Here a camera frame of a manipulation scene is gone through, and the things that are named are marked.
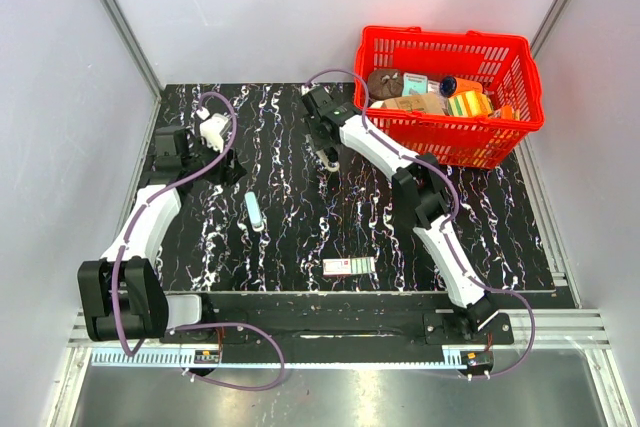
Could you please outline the cream metal stapler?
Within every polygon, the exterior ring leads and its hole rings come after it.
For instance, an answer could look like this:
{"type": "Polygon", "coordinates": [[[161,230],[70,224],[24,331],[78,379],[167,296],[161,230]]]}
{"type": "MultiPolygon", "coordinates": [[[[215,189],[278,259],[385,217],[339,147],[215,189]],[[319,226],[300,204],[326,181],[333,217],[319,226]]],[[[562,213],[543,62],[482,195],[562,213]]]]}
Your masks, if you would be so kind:
{"type": "Polygon", "coordinates": [[[316,151],[316,156],[329,172],[338,172],[340,170],[338,152],[335,147],[319,149],[316,151]]]}

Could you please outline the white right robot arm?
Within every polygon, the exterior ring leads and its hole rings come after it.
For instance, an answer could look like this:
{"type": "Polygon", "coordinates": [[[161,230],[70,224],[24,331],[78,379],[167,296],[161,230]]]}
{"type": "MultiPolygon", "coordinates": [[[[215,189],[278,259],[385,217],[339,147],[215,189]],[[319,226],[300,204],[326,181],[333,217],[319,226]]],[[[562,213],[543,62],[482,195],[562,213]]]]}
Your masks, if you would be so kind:
{"type": "Polygon", "coordinates": [[[326,167],[338,167],[337,149],[353,150],[391,182],[393,219],[422,241],[444,280],[460,339],[476,343],[498,313],[453,228],[459,200],[431,154],[419,155],[378,129],[351,102],[338,103],[325,88],[303,90],[308,140],[326,167]]]}

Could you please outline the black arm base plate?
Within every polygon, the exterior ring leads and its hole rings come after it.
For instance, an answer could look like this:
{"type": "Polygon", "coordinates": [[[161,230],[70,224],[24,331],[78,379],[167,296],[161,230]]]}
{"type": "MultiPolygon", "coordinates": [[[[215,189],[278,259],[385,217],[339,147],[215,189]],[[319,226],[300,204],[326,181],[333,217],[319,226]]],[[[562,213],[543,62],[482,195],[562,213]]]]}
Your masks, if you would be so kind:
{"type": "Polygon", "coordinates": [[[427,345],[508,346],[511,322],[494,303],[466,312],[444,293],[200,293],[203,323],[252,324],[288,338],[385,337],[427,345]]]}

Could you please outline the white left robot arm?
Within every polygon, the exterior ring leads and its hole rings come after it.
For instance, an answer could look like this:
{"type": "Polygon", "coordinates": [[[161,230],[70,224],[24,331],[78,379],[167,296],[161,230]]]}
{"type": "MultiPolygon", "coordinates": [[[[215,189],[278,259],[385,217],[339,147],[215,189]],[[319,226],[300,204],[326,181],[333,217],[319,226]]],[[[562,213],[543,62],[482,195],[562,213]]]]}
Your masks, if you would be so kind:
{"type": "Polygon", "coordinates": [[[197,180],[231,186],[246,174],[224,140],[231,121],[219,115],[195,134],[186,127],[155,131],[134,207],[111,246],[77,273],[86,330],[93,341],[159,339],[170,302],[154,271],[161,244],[197,180]]]}

